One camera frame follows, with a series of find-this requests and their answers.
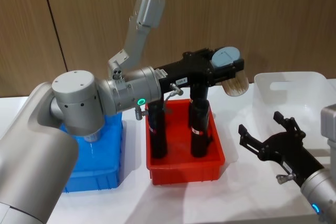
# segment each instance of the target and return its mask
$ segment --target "table surface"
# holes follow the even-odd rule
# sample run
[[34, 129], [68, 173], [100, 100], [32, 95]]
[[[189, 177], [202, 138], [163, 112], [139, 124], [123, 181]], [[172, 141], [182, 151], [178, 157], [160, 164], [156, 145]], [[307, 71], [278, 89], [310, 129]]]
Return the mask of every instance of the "table surface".
[[[329, 80], [336, 87], [336, 79]], [[239, 145], [238, 126], [258, 138], [252, 110], [253, 84], [239, 97], [221, 86], [208, 99], [226, 163], [219, 180], [153, 186], [146, 168], [145, 120], [134, 110], [123, 113], [124, 155], [118, 188], [62, 194], [48, 224], [59, 223], [318, 223], [311, 206], [294, 182], [279, 185], [282, 168], [261, 162]], [[184, 89], [181, 98], [189, 98]], [[0, 99], [0, 136], [26, 97]]]

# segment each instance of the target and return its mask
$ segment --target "black cylinder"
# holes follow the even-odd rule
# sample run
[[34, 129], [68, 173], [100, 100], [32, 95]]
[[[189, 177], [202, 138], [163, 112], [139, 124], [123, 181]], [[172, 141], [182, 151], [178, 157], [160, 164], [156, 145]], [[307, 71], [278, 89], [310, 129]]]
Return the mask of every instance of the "black cylinder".
[[163, 97], [160, 101], [148, 104], [148, 123], [151, 155], [153, 158], [163, 158], [167, 154]]
[[206, 99], [208, 96], [208, 87], [204, 84], [196, 83], [190, 85], [190, 102], [188, 126], [191, 126], [191, 106], [195, 99]]
[[191, 107], [191, 154], [204, 157], [208, 147], [209, 101], [195, 99]]

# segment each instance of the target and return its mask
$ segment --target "label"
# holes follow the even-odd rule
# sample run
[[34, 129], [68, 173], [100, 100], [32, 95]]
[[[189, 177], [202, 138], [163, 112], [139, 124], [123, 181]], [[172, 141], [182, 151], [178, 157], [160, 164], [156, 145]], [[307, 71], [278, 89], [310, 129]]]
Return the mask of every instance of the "label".
[[149, 126], [148, 128], [149, 128], [149, 130], [150, 130], [151, 132], [153, 132], [154, 134], [156, 134], [156, 130], [152, 129], [150, 126]]
[[292, 172], [293, 172], [293, 170], [289, 167], [289, 165], [286, 164], [285, 161], [282, 163], [282, 166], [283, 166], [289, 173], [292, 173]]
[[176, 85], [181, 85], [181, 84], [184, 84], [184, 83], [187, 83], [187, 82], [188, 82], [188, 78], [184, 77], [182, 79], [177, 80], [175, 83], [176, 83]]
[[192, 132], [195, 133], [196, 135], [200, 135], [200, 136], [203, 135], [203, 131], [197, 131], [197, 130], [195, 130], [195, 129], [192, 128], [192, 127], [191, 127], [191, 130], [192, 130]]

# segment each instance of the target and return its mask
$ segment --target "green indicator light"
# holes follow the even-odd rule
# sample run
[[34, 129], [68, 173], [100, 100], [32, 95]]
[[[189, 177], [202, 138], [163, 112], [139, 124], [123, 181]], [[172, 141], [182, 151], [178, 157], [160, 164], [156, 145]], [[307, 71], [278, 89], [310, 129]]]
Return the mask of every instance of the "green indicator light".
[[141, 99], [138, 99], [138, 105], [144, 105], [146, 103], [146, 100], [141, 98]]

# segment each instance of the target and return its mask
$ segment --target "blue lid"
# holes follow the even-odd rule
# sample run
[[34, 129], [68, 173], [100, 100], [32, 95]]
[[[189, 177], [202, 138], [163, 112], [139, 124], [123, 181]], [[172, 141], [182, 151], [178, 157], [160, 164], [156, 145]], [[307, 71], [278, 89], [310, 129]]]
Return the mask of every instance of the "blue lid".
[[240, 52], [235, 47], [224, 47], [214, 53], [211, 63], [214, 68], [219, 68], [233, 63], [240, 58]]

